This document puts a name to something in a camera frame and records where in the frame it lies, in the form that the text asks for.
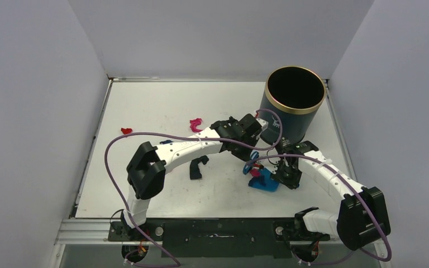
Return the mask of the blue plastic dustpan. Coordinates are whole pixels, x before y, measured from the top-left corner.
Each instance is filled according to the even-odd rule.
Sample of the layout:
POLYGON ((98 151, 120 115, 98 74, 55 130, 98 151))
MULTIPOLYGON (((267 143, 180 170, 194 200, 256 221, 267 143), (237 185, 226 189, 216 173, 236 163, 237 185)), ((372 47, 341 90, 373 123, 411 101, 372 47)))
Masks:
POLYGON ((265 192, 275 192, 279 187, 279 183, 275 181, 271 175, 272 173, 268 170, 264 170, 257 176, 253 175, 248 182, 248 186, 265 192))

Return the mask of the blue hand brush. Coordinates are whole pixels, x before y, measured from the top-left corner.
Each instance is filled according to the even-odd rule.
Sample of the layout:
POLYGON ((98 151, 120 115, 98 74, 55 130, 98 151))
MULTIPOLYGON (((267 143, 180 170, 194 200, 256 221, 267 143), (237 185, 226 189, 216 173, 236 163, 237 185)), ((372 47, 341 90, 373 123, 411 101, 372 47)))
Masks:
POLYGON ((259 152, 253 151, 250 155, 248 162, 244 165, 242 169, 242 173, 247 175, 253 169, 263 169, 264 166, 262 164, 257 163, 257 159, 259 158, 259 152))

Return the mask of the pink curled paper scrap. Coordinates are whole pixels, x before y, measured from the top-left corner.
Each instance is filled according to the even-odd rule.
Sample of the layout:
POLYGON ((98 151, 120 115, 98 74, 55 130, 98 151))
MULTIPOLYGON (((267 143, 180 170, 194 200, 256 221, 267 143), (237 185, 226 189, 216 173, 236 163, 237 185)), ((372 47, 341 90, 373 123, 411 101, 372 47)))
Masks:
POLYGON ((201 128, 199 128, 203 123, 203 120, 201 118, 191 119, 189 123, 190 123, 190 129, 192 132, 199 133, 203 131, 201 128))

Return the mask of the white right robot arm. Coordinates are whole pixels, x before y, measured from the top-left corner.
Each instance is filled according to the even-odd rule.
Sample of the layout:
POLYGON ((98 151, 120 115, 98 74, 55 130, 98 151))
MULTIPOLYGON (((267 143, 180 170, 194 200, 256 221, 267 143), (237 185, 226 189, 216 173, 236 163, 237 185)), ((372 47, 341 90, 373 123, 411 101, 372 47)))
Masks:
POLYGON ((282 139, 275 149, 281 157, 274 180, 296 189, 301 176, 309 176, 339 204, 337 213, 317 207, 296 213, 293 231, 298 238, 326 234, 355 251, 390 234, 387 206, 380 189, 367 188, 349 178, 310 141, 293 144, 282 139))

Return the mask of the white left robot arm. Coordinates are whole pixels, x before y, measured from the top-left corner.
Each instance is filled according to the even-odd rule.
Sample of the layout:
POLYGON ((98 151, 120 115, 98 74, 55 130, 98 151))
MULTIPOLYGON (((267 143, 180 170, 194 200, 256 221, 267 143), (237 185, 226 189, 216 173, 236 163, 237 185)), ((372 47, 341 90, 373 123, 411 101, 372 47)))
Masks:
POLYGON ((187 141, 156 146, 142 143, 126 168, 130 193, 128 209, 122 217, 123 234, 133 241, 143 236, 150 199, 162 191, 167 173, 201 156, 224 151, 247 161, 267 127, 267 121, 247 114, 239 121, 233 117, 216 121, 187 141))

